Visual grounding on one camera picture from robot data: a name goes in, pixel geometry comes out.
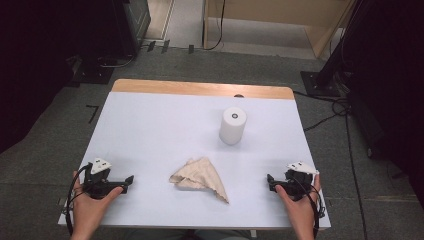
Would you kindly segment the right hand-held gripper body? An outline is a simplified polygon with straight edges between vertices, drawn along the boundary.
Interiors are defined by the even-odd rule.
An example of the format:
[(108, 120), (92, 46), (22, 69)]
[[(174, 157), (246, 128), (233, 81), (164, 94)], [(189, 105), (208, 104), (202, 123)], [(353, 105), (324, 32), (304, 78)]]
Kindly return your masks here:
[(313, 178), (319, 171), (302, 161), (290, 163), (287, 168), (286, 179), (275, 185), (282, 186), (292, 200), (298, 201), (311, 192)]

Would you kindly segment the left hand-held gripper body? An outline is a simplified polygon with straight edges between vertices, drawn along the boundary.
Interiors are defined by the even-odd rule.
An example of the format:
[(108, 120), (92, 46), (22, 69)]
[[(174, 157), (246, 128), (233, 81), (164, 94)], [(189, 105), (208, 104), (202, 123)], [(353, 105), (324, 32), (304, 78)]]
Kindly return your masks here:
[(83, 191), (93, 199), (102, 199), (110, 193), (114, 186), (107, 180), (111, 164), (102, 158), (96, 158), (88, 164), (85, 172)]

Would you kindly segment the beige waffle cloth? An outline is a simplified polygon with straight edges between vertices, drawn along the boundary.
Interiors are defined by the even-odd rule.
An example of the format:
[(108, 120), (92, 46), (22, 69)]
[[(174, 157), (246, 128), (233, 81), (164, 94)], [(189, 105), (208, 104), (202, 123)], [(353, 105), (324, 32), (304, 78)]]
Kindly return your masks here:
[(207, 157), (189, 159), (180, 169), (169, 177), (169, 182), (177, 187), (189, 189), (209, 189), (217, 199), (229, 203), (224, 184)]

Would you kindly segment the person's left hand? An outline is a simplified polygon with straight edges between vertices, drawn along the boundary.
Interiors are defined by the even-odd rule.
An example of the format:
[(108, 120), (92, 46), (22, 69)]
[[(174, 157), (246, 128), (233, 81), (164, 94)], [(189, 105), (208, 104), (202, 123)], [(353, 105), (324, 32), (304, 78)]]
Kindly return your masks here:
[(76, 178), (73, 191), (77, 194), (73, 201), (73, 232), (95, 233), (110, 204), (120, 195), (122, 189), (116, 187), (103, 199), (93, 199), (82, 192), (77, 172), (74, 171), (73, 174)]

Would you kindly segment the black tape corner mark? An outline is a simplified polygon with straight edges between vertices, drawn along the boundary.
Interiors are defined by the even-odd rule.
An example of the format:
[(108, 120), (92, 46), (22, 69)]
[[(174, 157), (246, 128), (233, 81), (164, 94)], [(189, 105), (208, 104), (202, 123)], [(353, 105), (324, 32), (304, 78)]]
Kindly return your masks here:
[(99, 106), (97, 106), (97, 105), (86, 105), (86, 107), (92, 110), (91, 117), (90, 117), (90, 119), (88, 121), (88, 123), (91, 124), (93, 122), (96, 114), (97, 114), (97, 111), (99, 109)]

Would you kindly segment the black flat stand base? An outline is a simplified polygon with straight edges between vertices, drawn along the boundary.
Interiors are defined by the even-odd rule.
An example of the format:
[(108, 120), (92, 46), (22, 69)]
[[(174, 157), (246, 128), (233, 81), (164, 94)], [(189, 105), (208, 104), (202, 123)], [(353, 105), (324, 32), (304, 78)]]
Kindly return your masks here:
[(113, 68), (100, 65), (96, 59), (82, 59), (72, 79), (76, 83), (108, 84)]

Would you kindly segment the black metal stand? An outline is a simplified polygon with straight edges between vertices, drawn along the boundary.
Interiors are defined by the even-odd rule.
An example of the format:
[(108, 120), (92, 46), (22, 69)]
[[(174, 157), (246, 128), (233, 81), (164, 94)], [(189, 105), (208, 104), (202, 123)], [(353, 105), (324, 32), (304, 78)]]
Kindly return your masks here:
[(318, 14), (324, 22), (313, 22), (306, 27), (306, 35), (317, 58), (322, 57), (324, 50), (330, 47), (336, 32), (340, 28), (343, 29), (338, 44), (329, 54), (322, 69), (318, 72), (300, 72), (307, 95), (340, 96), (333, 77), (338, 69), (346, 64), (344, 45), (351, 40), (351, 28), (355, 27), (356, 11), (361, 4), (362, 0), (326, 0), (320, 5), (322, 12)]

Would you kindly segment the dark curtain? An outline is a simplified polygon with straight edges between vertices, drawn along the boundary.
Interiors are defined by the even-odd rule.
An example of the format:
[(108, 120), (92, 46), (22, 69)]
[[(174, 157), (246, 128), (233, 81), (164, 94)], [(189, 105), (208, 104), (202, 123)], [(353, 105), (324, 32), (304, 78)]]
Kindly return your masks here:
[(349, 35), (349, 87), (379, 126), (371, 144), (424, 208), (424, 0), (362, 0)]
[(0, 154), (74, 76), (77, 26), (94, 0), (0, 0)]

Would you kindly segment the black cabinet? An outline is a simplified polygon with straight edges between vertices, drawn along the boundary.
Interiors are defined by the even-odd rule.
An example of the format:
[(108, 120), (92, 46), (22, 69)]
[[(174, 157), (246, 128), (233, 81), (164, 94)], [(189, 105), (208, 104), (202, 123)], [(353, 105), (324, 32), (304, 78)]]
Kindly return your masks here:
[(147, 0), (113, 0), (119, 51), (135, 56), (151, 22)]

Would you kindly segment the light wooden shelf unit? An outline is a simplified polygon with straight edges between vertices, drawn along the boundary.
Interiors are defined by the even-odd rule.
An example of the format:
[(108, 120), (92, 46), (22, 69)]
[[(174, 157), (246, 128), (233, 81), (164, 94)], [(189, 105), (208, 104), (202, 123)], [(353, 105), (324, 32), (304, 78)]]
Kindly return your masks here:
[(302, 25), (314, 55), (324, 53), (348, 20), (357, 0), (204, 0), (202, 45), (208, 47), (209, 19)]

